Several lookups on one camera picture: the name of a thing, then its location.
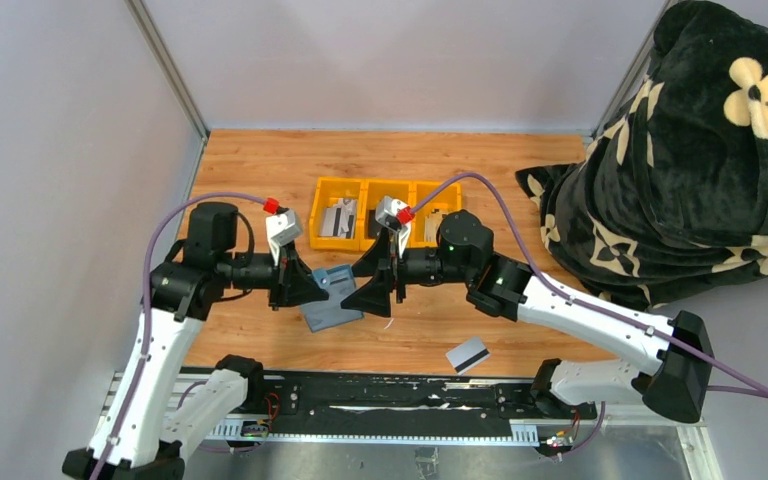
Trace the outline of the grey white credit card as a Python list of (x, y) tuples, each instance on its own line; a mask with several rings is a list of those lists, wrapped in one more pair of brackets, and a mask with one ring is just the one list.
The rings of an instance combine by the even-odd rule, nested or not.
[(321, 237), (341, 238), (337, 236), (338, 210), (336, 204), (323, 210), (322, 222), (320, 225)]

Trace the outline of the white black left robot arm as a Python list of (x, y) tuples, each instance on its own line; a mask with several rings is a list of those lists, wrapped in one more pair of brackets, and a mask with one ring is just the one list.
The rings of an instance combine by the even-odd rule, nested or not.
[(72, 479), (181, 479), (208, 433), (232, 410), (258, 411), (267, 402), (263, 365), (228, 355), (175, 412), (168, 403), (178, 375), (211, 308), (228, 289), (268, 293), (273, 310), (327, 299), (295, 247), (297, 213), (274, 199), (262, 203), (268, 252), (234, 250), (239, 209), (194, 203), (184, 238), (157, 266), (143, 266), (142, 312), (135, 342), (108, 413), (88, 446), (62, 464)]

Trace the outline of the white striped credit card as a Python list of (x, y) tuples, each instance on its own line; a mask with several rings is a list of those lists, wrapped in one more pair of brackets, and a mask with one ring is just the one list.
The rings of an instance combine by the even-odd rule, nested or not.
[(337, 236), (341, 238), (353, 238), (357, 218), (356, 198), (340, 198), (336, 204), (338, 210)]

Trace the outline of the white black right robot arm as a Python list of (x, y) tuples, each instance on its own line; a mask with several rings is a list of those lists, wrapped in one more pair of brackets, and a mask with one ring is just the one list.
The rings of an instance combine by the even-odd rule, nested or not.
[(405, 248), (396, 232), (383, 228), (352, 267), (366, 283), (342, 300), (342, 308), (388, 317), (409, 285), (462, 283), (467, 301), (490, 317), (541, 325), (614, 354), (612, 361), (544, 361), (530, 392), (540, 415), (605, 402), (642, 404), (681, 423), (700, 420), (712, 366), (698, 355), (713, 353), (701, 317), (634, 311), (538, 275), (495, 252), (492, 230), (466, 210), (443, 219), (436, 241)]

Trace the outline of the blue leather card holder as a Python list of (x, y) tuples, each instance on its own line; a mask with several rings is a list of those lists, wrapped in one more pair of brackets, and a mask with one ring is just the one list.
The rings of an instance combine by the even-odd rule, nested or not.
[(312, 333), (361, 320), (364, 313), (346, 309), (341, 302), (354, 293), (357, 286), (349, 264), (332, 268), (319, 268), (312, 272), (313, 279), (320, 289), (328, 294), (322, 301), (310, 302), (300, 306), (304, 320)]

